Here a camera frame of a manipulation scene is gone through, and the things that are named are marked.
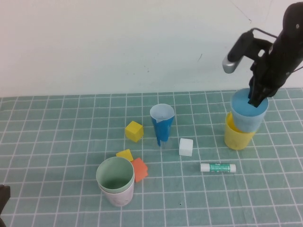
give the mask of yellow cube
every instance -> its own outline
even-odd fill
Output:
[[[134,160],[130,149],[120,151],[120,152],[116,153],[116,156],[117,157],[124,157],[130,162],[132,162]]]
[[[126,137],[134,142],[138,142],[139,139],[143,136],[143,126],[137,122],[130,122],[129,125],[125,128]]]

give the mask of block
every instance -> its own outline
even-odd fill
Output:
[[[192,156],[194,141],[190,139],[180,139],[179,155]]]
[[[134,181],[137,183],[141,181],[143,178],[147,177],[147,165],[140,158],[136,158],[132,161],[134,166]]]
[[[138,142],[139,139],[143,136],[143,126],[137,122],[130,122],[129,125],[125,128],[125,135],[127,138],[134,142]]]
[[[120,151],[120,152],[116,153],[116,156],[117,157],[124,157],[130,162],[132,162],[134,160],[130,149]]]

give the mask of black object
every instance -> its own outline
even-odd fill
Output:
[[[0,185],[0,215],[6,203],[9,201],[9,199],[10,199],[10,187]],[[0,218],[0,227],[5,227],[5,224],[1,218]]]
[[[283,30],[273,44],[254,38],[254,30],[276,37],[258,28],[243,33],[228,53],[227,59],[224,59],[223,68],[227,73],[234,72],[243,56],[254,61],[250,68],[253,76],[249,82],[248,103],[258,107],[263,99],[276,94],[303,61],[303,2],[294,3],[287,8]],[[264,54],[259,56],[261,50],[264,50]]]

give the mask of yellow block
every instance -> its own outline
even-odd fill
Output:
[[[143,126],[137,122],[130,122],[129,125],[125,128],[125,135],[127,138],[134,142],[138,142],[139,139],[143,136]]]
[[[124,157],[130,162],[132,162],[134,160],[130,149],[120,151],[120,152],[116,153],[116,156],[117,157]]]
[[[251,138],[256,132],[242,132],[236,128],[232,119],[232,113],[229,113],[225,119],[225,144],[233,150],[242,150],[250,143]]]

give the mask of cup rim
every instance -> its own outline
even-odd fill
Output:
[[[156,118],[154,118],[154,117],[153,117],[153,114],[152,114],[152,111],[153,111],[153,109],[156,108],[157,106],[166,106],[166,107],[168,107],[169,110],[172,111],[172,113],[174,113],[173,116],[167,117],[167,118],[165,118],[165,119],[156,119]],[[150,109],[150,116],[151,116],[153,119],[157,120],[157,121],[166,121],[166,120],[168,120],[168,119],[174,117],[175,115],[176,115],[176,113],[175,113],[174,108],[173,108],[171,105],[168,105],[168,104],[166,104],[166,103],[159,103],[159,104],[156,104],[156,105],[152,106],[151,109]]]
[[[128,161],[128,162],[131,164],[131,166],[132,166],[132,169],[133,169],[133,176],[132,176],[131,179],[127,182],[126,185],[128,185],[132,180],[134,180],[134,166],[133,166],[133,164],[132,164],[129,160],[127,160],[127,159],[124,158],[124,157],[117,157],[117,156],[114,156],[114,157],[107,158],[107,159],[105,159],[104,161],[109,160],[109,159],[115,159],[115,158],[123,158],[123,159],[125,159],[126,161]],[[107,192],[107,191],[106,191],[106,190],[109,190],[109,191],[117,190],[118,188],[117,188],[117,189],[109,189],[109,188],[106,188],[106,187],[102,186],[102,185],[99,183],[97,173],[98,173],[98,170],[99,170],[99,168],[100,168],[100,166],[102,165],[103,162],[100,163],[100,165],[98,166],[98,168],[97,168],[97,170],[96,170],[96,181],[97,181],[99,187],[102,188],[106,193],[110,193],[110,194],[119,194],[119,192],[118,192],[118,193],[112,193],[112,192]]]
[[[259,115],[256,115],[256,116],[245,116],[245,115],[242,115],[242,114],[238,113],[237,111],[235,111],[235,109],[234,109],[233,106],[232,106],[232,97],[233,97],[238,91],[245,90],[245,89],[248,89],[248,88],[239,89],[239,90],[237,90],[237,91],[231,96],[230,103],[231,103],[231,109],[233,110],[233,112],[237,113],[238,115],[240,115],[241,117],[244,117],[244,118],[258,117],[258,116],[260,116],[260,115],[266,113],[267,110],[268,110],[268,108],[269,108],[269,99],[268,99],[268,98],[265,98],[265,99],[264,99],[264,100],[267,101],[267,107],[266,107],[266,109],[264,110],[263,113],[261,113],[261,114],[259,114]]]
[[[134,184],[134,178],[132,178],[131,181],[132,181],[131,185],[130,185],[128,188],[126,188],[124,191],[119,192],[119,193],[110,193],[110,192],[107,192],[107,191],[105,191],[103,188],[101,188],[101,186],[100,186],[99,183],[98,183],[98,185],[99,185],[99,188],[101,189],[101,191],[102,191],[103,193],[107,193],[107,194],[111,194],[111,195],[120,195],[120,194],[124,193],[126,190],[128,190],[128,189],[131,188],[131,186]]]

